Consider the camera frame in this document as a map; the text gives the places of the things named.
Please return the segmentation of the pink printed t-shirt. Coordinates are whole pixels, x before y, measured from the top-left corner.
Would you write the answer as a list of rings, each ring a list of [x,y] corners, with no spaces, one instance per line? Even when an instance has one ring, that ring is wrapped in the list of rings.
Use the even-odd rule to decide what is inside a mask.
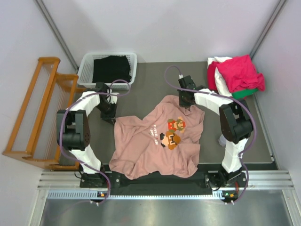
[[[177,96],[165,96],[143,119],[118,117],[114,125],[112,171],[133,180],[153,172],[191,177],[199,163],[205,112],[180,107]]]

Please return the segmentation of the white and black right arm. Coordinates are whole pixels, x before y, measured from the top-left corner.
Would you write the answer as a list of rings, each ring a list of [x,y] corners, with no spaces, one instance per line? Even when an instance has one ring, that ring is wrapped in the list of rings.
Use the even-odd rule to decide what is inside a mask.
[[[221,144],[225,147],[219,181],[224,186],[231,186],[241,174],[241,152],[253,131],[253,124],[244,100],[233,101],[230,97],[218,95],[203,86],[196,86],[191,76],[179,76],[180,106],[203,106],[216,113],[220,118]]]

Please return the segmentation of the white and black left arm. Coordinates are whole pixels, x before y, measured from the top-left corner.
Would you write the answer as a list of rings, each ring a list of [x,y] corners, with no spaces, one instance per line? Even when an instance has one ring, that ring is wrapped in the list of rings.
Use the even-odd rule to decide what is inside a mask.
[[[101,161],[95,156],[90,145],[88,116],[94,108],[101,112],[101,119],[110,124],[116,121],[117,95],[103,82],[87,89],[69,108],[56,113],[56,139],[63,155],[68,151],[79,161],[83,173],[90,176],[95,186],[106,183]]]

